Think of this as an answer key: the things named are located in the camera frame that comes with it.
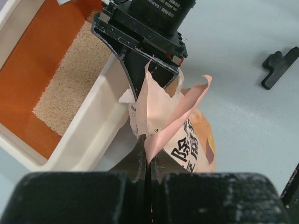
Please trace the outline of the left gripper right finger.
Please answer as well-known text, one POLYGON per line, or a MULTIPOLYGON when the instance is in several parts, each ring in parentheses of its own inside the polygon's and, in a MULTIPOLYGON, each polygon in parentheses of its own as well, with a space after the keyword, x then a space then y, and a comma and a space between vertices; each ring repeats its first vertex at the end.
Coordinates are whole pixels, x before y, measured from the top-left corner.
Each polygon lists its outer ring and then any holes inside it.
POLYGON ((156 224, 289 224, 272 182, 258 173, 189 173, 166 152, 151 162, 156 224))

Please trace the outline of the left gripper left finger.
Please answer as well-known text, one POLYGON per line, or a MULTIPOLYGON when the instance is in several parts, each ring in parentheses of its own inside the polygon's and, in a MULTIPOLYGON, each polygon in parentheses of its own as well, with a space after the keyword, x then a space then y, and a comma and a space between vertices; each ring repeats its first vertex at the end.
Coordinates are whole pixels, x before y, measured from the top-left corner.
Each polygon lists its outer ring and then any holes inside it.
POLYGON ((4 210, 7 224, 147 224, 144 142, 107 172, 32 172, 4 210))

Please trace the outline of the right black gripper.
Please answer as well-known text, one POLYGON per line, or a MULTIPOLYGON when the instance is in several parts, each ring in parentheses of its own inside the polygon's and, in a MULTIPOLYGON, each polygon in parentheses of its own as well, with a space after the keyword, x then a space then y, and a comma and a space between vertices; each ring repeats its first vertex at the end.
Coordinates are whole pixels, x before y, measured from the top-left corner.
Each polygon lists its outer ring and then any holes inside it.
MULTIPOLYGON (((94 32, 103 37, 120 61, 134 102, 144 80, 145 57, 141 54, 154 55, 176 67, 187 58, 178 31, 187 13, 188 6, 184 4, 109 4, 94 16, 94 32)), ((149 72, 164 89, 178 77, 178 70, 167 70, 154 61, 149 64, 149 72)))

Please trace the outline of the pink cat litter bag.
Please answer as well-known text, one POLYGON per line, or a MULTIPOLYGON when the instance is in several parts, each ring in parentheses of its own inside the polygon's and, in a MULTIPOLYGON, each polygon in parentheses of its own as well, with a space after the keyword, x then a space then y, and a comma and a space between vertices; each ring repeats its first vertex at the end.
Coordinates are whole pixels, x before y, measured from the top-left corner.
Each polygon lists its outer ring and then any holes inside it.
POLYGON ((153 59, 141 66, 142 88, 137 100, 132 89, 120 97, 128 103, 130 126, 136 137, 146 136, 144 143, 147 162, 165 151, 190 173, 216 171, 215 145, 210 123, 197 108, 207 93, 212 77, 203 75, 205 84, 196 83, 183 89, 183 72, 179 72, 167 90, 150 73, 153 59))

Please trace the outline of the white orange litter box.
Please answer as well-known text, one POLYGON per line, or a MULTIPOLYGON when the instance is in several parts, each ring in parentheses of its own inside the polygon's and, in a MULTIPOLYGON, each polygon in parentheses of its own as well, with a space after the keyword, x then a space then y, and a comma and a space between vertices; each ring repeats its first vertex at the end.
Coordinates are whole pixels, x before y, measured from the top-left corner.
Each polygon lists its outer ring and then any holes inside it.
POLYGON ((0 146, 30 171, 92 170, 128 119, 128 81, 91 33, 99 0, 0 11, 0 146))

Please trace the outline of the black bag clip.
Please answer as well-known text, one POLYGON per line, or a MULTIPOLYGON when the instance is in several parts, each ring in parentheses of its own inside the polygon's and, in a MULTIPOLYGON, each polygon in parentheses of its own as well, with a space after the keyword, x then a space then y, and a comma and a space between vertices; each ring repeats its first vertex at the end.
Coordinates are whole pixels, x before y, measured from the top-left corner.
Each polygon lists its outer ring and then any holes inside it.
POLYGON ((270 54, 262 63, 269 74, 261 81, 261 86, 270 90, 299 57, 299 48, 290 49, 285 56, 281 51, 270 54))

